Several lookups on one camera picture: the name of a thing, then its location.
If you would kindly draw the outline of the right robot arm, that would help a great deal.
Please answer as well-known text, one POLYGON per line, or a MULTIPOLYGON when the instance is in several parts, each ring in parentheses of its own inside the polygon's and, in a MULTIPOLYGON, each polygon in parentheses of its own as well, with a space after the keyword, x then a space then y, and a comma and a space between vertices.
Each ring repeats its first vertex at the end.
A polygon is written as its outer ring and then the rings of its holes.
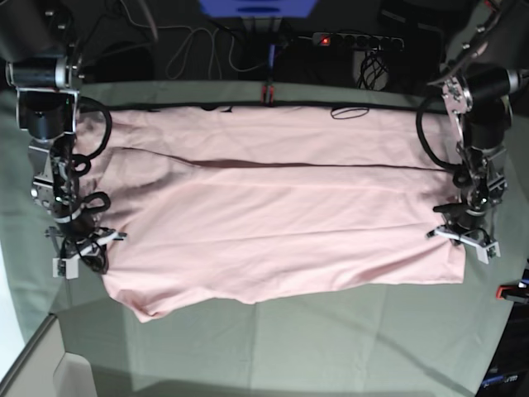
POLYGON ((82 41, 71 11, 60 1, 3 1, 1 57, 6 81, 17 92, 17 124, 31 136, 28 157, 34 172, 31 196, 55 222, 46 231, 57 256, 56 277, 73 279, 79 264, 105 274, 107 244, 119 233, 96 224, 110 198, 103 192, 83 196, 82 176, 106 148, 112 116, 98 101, 80 95, 82 41), (90 155, 75 153, 80 106, 99 111, 105 131, 90 155))

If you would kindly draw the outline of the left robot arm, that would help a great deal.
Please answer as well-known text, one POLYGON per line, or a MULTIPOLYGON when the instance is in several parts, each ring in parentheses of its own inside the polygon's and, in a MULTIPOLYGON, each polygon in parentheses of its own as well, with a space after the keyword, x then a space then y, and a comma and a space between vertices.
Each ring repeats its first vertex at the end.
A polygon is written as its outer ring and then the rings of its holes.
POLYGON ((458 191, 453 203, 434 207, 444 222, 428 235, 489 249, 496 241, 484 219, 503 201, 508 186, 503 141, 512 125, 510 97, 528 85, 528 3, 494 3, 489 17, 430 84, 441 88, 460 161, 441 160, 428 144, 422 118, 435 99, 426 98, 417 110, 417 136, 458 191))

